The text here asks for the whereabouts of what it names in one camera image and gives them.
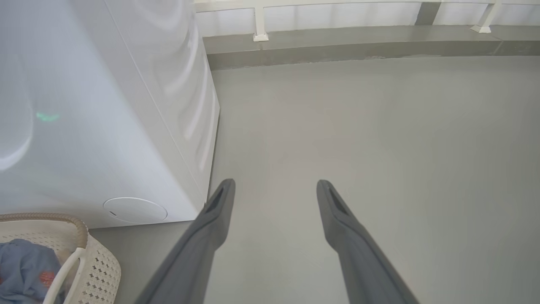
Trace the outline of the cream perforated laundry basket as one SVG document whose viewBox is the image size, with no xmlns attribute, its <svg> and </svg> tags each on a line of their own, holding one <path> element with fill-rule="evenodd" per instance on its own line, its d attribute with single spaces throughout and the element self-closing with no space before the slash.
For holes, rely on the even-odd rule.
<svg viewBox="0 0 540 304">
<path fill-rule="evenodd" d="M 13 239 L 49 247 L 60 261 L 43 304 L 114 304 L 120 264 L 82 220 L 46 212 L 0 215 L 0 244 Z"/>
</svg>

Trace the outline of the round drain filter cover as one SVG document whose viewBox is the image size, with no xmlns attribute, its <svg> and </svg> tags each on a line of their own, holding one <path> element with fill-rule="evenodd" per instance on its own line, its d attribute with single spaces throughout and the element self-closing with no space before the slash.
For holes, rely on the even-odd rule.
<svg viewBox="0 0 540 304">
<path fill-rule="evenodd" d="M 112 198 L 103 208 L 112 217 L 137 225 L 160 223 L 168 215 L 163 206 L 141 198 Z"/>
</svg>

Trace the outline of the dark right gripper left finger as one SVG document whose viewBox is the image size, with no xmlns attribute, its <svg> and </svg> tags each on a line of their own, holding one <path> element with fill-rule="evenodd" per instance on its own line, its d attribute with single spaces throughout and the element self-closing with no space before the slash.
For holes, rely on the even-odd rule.
<svg viewBox="0 0 540 304">
<path fill-rule="evenodd" d="M 224 179 L 135 304 L 204 304 L 214 254 L 227 239 L 234 201 L 235 181 Z"/>
</svg>

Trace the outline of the blue cartoon print garment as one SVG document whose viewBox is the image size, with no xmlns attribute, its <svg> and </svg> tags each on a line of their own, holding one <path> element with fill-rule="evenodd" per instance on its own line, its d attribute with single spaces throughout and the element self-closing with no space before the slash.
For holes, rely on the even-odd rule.
<svg viewBox="0 0 540 304">
<path fill-rule="evenodd" d="M 0 304 L 43 304 L 61 268 L 49 247 L 23 239 L 0 244 Z"/>
</svg>

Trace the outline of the white washing machine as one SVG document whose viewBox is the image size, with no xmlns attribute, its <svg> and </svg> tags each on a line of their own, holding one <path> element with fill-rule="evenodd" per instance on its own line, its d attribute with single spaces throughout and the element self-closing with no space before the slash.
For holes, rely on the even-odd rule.
<svg viewBox="0 0 540 304">
<path fill-rule="evenodd" d="M 0 214 L 127 225 L 141 198 L 194 220 L 220 105 L 193 0 L 0 0 Z"/>
</svg>

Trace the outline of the white metal railing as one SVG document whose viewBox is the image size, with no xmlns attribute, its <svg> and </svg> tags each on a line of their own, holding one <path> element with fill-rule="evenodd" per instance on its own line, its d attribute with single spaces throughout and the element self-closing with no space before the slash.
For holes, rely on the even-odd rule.
<svg viewBox="0 0 540 304">
<path fill-rule="evenodd" d="M 540 27 L 540 0 L 194 0 L 205 37 L 343 28 Z"/>
</svg>

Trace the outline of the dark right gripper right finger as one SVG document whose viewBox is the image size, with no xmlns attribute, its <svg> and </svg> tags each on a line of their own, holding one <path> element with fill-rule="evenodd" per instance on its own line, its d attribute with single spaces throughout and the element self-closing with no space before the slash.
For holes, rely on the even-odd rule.
<svg viewBox="0 0 540 304">
<path fill-rule="evenodd" d="M 316 186 L 326 241 L 339 256 L 350 304 L 420 304 L 327 180 Z"/>
</svg>

